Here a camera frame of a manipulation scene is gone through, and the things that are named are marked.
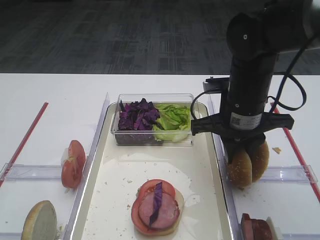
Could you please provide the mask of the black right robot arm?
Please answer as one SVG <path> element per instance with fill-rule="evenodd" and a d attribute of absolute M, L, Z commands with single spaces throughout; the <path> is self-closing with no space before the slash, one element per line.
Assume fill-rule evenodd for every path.
<path fill-rule="evenodd" d="M 219 112 L 193 118 L 191 132 L 220 136 L 227 162 L 244 151 L 253 154 L 265 133 L 291 129 L 289 114 L 265 111 L 274 67 L 280 53 L 297 57 L 320 47 L 320 3 L 317 0 L 272 0 L 255 13 L 239 13 L 229 23 L 226 40 L 232 53 L 229 77 L 208 78 L 206 94 L 220 94 Z"/>

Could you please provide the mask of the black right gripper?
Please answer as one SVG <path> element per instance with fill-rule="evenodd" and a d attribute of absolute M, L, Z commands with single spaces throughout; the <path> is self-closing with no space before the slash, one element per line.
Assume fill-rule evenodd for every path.
<path fill-rule="evenodd" d="M 265 133 L 278 128 L 292 129 L 289 114 L 265 112 L 275 61 L 232 60 L 229 79 L 218 79 L 219 86 L 208 93 L 220 93 L 219 113 L 191 121 L 192 135 L 215 133 L 224 141 L 227 163 L 242 148 L 253 155 L 265 142 Z"/>

